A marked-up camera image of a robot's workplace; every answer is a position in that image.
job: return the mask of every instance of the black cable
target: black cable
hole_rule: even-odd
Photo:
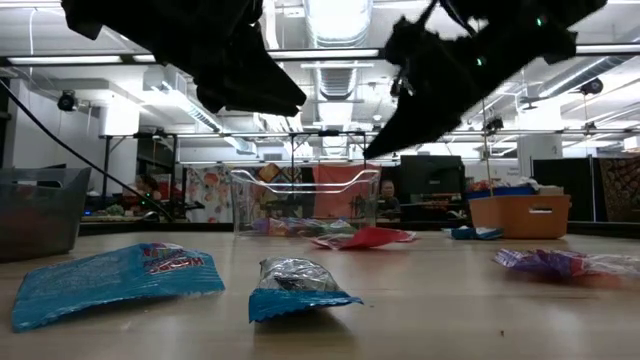
[[[420,15],[420,18],[418,19],[416,24],[420,25],[420,26],[422,26],[422,28],[424,28],[427,25],[427,21],[431,17],[431,13],[433,13],[433,10],[436,8],[436,5],[438,5],[438,0],[431,0],[431,3],[422,12],[422,14]]]
[[[462,20],[462,17],[460,17],[456,8],[453,7],[453,5],[451,5],[448,0],[440,0],[440,5],[447,12],[449,17],[458,25],[462,26],[469,33],[469,35],[474,36],[476,34],[475,29],[473,29],[471,25],[469,25],[466,21]]]
[[[77,157],[78,159],[82,160],[83,162],[85,162],[87,165],[89,165],[93,169],[97,170],[100,174],[106,176],[109,180],[114,181],[116,184],[122,186],[123,189],[129,190],[130,192],[135,194],[137,197],[139,197],[141,200],[147,201],[152,207],[154,207],[156,210],[160,211],[165,216],[167,221],[173,222],[173,217],[171,215],[169,215],[169,213],[162,207],[162,205],[160,205],[160,204],[156,203],[155,201],[153,201],[152,199],[150,199],[150,198],[138,193],[136,190],[133,190],[128,185],[126,185],[122,181],[116,179],[115,177],[111,176],[109,173],[107,173],[104,170],[102,170],[100,167],[98,167],[97,165],[95,165],[94,163],[89,161],[87,158],[85,158],[84,156],[80,155],[80,153],[78,153],[77,151],[73,150],[69,145],[65,144],[64,141],[60,140],[51,131],[49,131],[49,129],[47,129],[47,127],[44,126],[40,122],[40,120],[38,120],[35,117],[35,115],[33,115],[33,113],[31,113],[31,111],[29,111],[29,109],[27,109],[27,107],[22,103],[22,101],[20,101],[20,99],[18,99],[18,97],[11,91],[11,89],[9,88],[9,85],[5,84],[2,81],[0,81],[0,84],[4,88],[4,90],[7,93],[7,95],[9,95],[11,100],[14,103],[16,103],[16,105],[18,105],[20,110],[24,111],[24,113],[27,114],[29,119],[31,119],[31,121],[33,121],[33,123],[36,124],[36,126],[39,127],[40,130],[42,130],[48,137],[50,137],[51,140],[56,142],[58,145],[62,146],[65,150],[67,150],[68,152],[73,154],[73,156]]]

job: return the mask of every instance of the security camera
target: security camera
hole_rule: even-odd
[[[73,90],[63,90],[62,96],[58,99],[58,109],[66,112],[78,110],[78,98]]]
[[[588,83],[580,86],[580,88],[578,89],[578,92],[580,92],[582,95],[598,95],[602,92],[602,89],[604,88],[604,84],[602,83],[602,80],[595,78],[591,81],[589,81]]]

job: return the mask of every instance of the transparent container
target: transparent container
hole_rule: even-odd
[[[0,262],[73,249],[90,175],[89,168],[0,170]]]
[[[232,170],[231,179],[236,238],[315,237],[376,224],[377,170],[345,183],[267,183],[245,170]]]

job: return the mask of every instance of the person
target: person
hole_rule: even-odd
[[[400,202],[394,196],[395,186],[391,180],[383,180],[380,184],[380,199],[378,200],[378,212],[381,216],[389,216],[400,213]]]
[[[162,194],[156,179],[151,175],[140,174],[136,176],[136,190],[142,195],[147,195],[153,200],[161,200]]]

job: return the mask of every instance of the blue wrapper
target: blue wrapper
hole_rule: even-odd
[[[340,289],[322,266],[306,259],[269,258],[261,263],[258,288],[249,297],[249,322],[288,313],[363,304]]]
[[[95,305],[222,290],[211,255],[173,244],[138,244],[28,273],[12,325],[23,332]]]
[[[497,240],[503,235],[502,229],[460,227],[458,229],[445,229],[455,240]]]

